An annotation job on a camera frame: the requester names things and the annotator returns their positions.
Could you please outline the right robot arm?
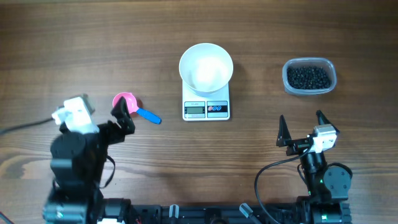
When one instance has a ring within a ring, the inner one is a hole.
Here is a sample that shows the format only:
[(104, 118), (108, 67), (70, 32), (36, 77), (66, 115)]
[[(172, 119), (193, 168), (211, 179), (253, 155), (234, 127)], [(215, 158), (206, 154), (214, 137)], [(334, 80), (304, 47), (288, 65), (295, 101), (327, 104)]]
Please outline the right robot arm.
[(286, 147), (287, 156), (299, 156), (301, 176), (308, 190), (307, 196), (297, 198), (289, 206), (289, 215), (282, 215), (282, 223), (351, 223), (348, 191), (352, 170), (341, 163), (327, 163), (324, 152), (335, 147), (340, 131), (318, 110), (318, 125), (302, 139), (292, 139), (284, 116), (279, 118), (276, 145)]

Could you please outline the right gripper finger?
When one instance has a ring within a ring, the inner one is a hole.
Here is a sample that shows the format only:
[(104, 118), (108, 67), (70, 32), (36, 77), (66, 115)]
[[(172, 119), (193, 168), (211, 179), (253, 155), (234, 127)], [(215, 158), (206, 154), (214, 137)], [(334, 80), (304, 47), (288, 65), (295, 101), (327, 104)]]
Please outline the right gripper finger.
[(319, 125), (330, 124), (330, 125), (332, 125), (332, 127), (335, 129), (336, 134), (339, 134), (339, 133), (340, 133), (340, 130), (339, 130), (332, 122), (330, 122), (330, 121), (326, 118), (326, 116), (322, 113), (321, 110), (318, 110), (318, 111), (316, 112), (316, 116), (317, 116), (318, 124), (319, 124)]
[(283, 147), (292, 144), (292, 138), (287, 127), (284, 115), (280, 115), (279, 118), (279, 132), (277, 135), (276, 146)]

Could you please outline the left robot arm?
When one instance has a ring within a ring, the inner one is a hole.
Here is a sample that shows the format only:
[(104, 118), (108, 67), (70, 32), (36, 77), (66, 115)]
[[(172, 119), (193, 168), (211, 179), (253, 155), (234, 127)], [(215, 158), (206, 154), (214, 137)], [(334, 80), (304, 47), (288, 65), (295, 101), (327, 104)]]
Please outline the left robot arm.
[(86, 95), (64, 101), (52, 118), (61, 134), (50, 147), (52, 189), (44, 205), (46, 223), (134, 223), (129, 199), (104, 198), (101, 177), (108, 147), (124, 142), (135, 131), (126, 99), (121, 97), (111, 111), (116, 122), (95, 124), (94, 109)]

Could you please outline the pink scoop blue handle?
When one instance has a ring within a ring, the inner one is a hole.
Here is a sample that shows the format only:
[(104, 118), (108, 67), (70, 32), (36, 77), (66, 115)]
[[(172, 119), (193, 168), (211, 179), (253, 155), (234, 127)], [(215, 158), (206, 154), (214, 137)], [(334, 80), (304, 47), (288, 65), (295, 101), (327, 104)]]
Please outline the pink scoop blue handle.
[(126, 100), (128, 112), (131, 113), (137, 113), (139, 116), (142, 116), (146, 120), (154, 123), (154, 124), (160, 124), (162, 122), (161, 118), (157, 116), (156, 114), (142, 109), (137, 102), (136, 97), (130, 93), (130, 92), (121, 92), (118, 93), (114, 98), (113, 98), (113, 106), (116, 106), (117, 102), (121, 99), (124, 98)]

